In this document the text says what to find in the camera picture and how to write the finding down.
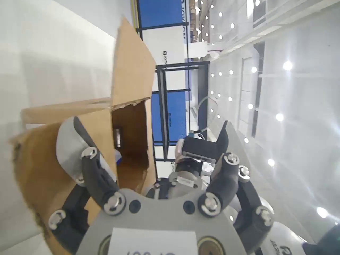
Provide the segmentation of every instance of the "logo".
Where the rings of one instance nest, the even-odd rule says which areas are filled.
[[[162,55],[163,55],[163,62],[164,62],[164,64],[168,64],[167,51],[164,50]]]
[[[169,116],[169,127],[171,127],[171,113],[170,112],[168,113],[168,116]]]
[[[276,255],[281,255],[281,252],[282,252],[282,255],[292,255],[292,252],[290,251],[290,248],[288,246],[280,246],[280,248],[278,248],[276,242],[272,240],[270,240],[270,242],[273,245]]]

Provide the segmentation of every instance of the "cable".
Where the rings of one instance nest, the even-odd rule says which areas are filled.
[[[202,103],[203,103],[205,100],[207,100],[207,99],[212,100],[212,101],[216,104],[216,112],[215,112],[215,114],[217,114],[218,103],[217,103],[216,100],[213,99],[212,97],[206,96],[206,97],[204,97],[204,98],[198,103],[198,105],[197,105],[197,123],[198,123],[199,108],[200,108],[200,106],[202,105]],[[202,131],[207,130],[207,128],[210,126],[210,124],[212,123],[212,121],[214,120],[214,118],[215,118],[215,115],[212,116],[212,118],[211,118],[211,120],[210,120],[209,123],[208,123],[208,120],[207,120],[207,126],[206,126],[204,129],[196,130],[196,131],[194,131],[193,133],[198,133],[198,132],[202,132]]]

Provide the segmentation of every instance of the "round recessed light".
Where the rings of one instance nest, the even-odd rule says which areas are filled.
[[[293,64],[288,60],[283,64],[283,69],[290,71],[293,68]]]
[[[276,115],[276,119],[277,119],[279,122],[282,122],[283,119],[284,119],[284,116],[283,116],[281,113],[279,113],[279,114]]]
[[[273,160],[273,159],[268,159],[268,164],[270,165],[270,166],[274,166],[275,165],[275,160]]]
[[[326,218],[328,216],[328,211],[322,207],[317,208],[317,213],[321,218]]]

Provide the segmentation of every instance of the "cardboard box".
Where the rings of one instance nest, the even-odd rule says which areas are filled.
[[[111,98],[22,110],[24,124],[44,124],[14,138],[13,162],[18,186],[44,231],[53,254],[68,254],[48,228],[50,215],[62,207],[76,185],[56,159],[56,139],[63,120],[77,116],[118,177],[120,188],[136,192],[156,181],[151,128],[151,95],[155,61],[124,18],[114,55]],[[114,160],[113,129],[120,130],[122,162]],[[86,204],[91,224],[99,206]]]

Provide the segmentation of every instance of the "bolt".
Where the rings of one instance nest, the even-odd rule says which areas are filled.
[[[233,164],[238,163],[238,156],[237,156],[236,154],[234,154],[234,153],[228,153],[228,154],[227,154],[227,159],[228,159],[231,163],[233,163]]]
[[[246,167],[241,167],[240,173],[241,173],[242,176],[248,176],[249,175],[249,169],[246,168]]]
[[[260,216],[266,222],[270,222],[272,220],[270,212],[267,210],[262,210]]]
[[[66,218],[66,213],[64,210],[59,209],[52,213],[50,219],[48,220],[48,226],[51,230],[56,230],[58,225]]]
[[[204,201],[204,205],[206,208],[208,208],[210,211],[214,211],[217,208],[217,202],[212,197],[207,197]]]

